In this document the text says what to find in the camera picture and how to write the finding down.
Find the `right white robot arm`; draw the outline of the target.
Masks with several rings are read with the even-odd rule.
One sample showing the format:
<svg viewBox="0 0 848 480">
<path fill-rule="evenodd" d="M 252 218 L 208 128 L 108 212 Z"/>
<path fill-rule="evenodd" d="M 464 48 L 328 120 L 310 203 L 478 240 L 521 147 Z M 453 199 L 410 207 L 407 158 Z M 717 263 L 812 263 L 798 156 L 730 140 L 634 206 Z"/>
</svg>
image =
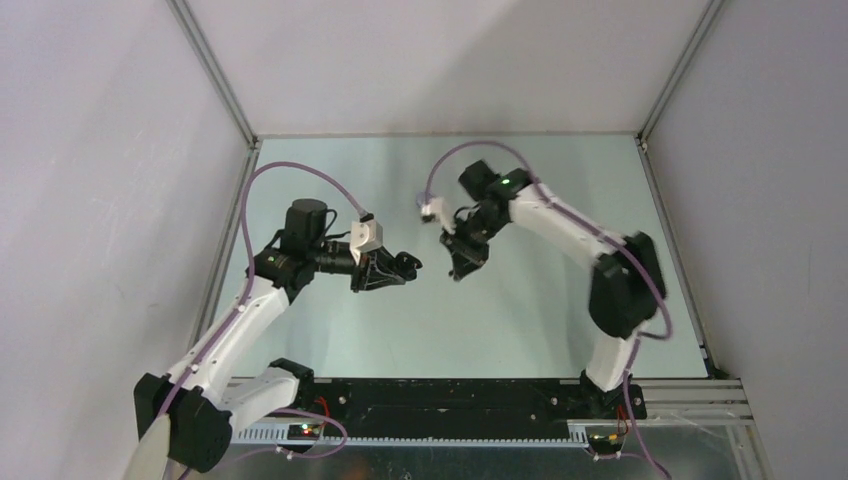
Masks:
<svg viewBox="0 0 848 480">
<path fill-rule="evenodd" d="M 420 216 L 442 228 L 449 276 L 459 282 L 488 261 L 491 240 L 514 224 L 546 240 L 589 275 L 588 315 L 596 334 L 592 356 L 579 378 L 574 405 L 596 418 L 625 406 L 625 380 L 646 324 L 664 307 L 667 289 L 653 239 L 644 232 L 621 236 L 562 203 L 529 170 L 500 174 L 484 160 L 468 166 L 459 183 L 471 206 L 451 209 L 425 191 Z"/>
</svg>

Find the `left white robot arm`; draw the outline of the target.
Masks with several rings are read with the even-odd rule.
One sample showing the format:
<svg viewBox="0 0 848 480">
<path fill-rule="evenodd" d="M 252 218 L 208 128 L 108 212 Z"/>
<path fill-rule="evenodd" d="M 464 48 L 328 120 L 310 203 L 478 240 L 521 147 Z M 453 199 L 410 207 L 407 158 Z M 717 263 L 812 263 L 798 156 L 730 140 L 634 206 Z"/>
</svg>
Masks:
<svg viewBox="0 0 848 480">
<path fill-rule="evenodd" d="M 125 478 L 160 479 L 169 461 L 208 472 L 236 434 L 266 415 L 312 411 L 314 372 L 296 362 L 279 359 L 248 381 L 230 382 L 236 364 L 316 274 L 346 275 L 354 293 L 416 279 L 421 261 L 407 252 L 390 253 L 372 215 L 355 221 L 344 242 L 327 233 L 330 211 L 317 199 L 295 200 L 284 227 L 250 255 L 243 290 L 229 312 L 166 374 L 138 381 L 133 395 L 140 440 Z"/>
</svg>

